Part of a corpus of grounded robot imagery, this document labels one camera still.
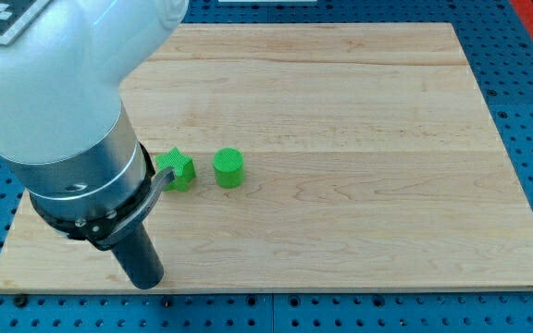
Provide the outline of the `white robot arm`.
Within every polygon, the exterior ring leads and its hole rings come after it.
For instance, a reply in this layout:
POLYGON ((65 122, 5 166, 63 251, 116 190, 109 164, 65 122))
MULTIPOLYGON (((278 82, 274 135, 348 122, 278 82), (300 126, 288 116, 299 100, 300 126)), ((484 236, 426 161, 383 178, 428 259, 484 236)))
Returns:
POLYGON ((138 190, 145 162, 122 81, 187 0, 0 0, 0 156, 48 216, 92 220, 138 190))

